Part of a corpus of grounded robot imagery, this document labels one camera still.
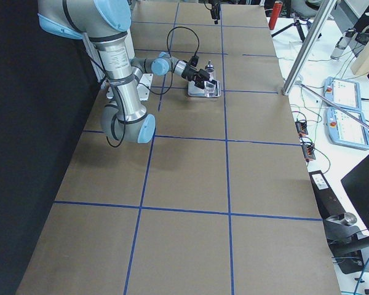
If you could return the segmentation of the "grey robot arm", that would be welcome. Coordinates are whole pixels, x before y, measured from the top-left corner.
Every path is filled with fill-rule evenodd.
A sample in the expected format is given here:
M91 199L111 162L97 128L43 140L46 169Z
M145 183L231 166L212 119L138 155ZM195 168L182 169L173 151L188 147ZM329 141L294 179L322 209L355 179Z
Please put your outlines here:
M218 85L207 70L196 69L194 58L185 62L165 52L155 59L129 58L127 1L39 1L38 17L44 31L69 39L87 34L95 46L113 91L113 101L101 116L101 127L112 140L148 143L153 138L156 120L142 105L137 90L143 74L175 73L200 89Z

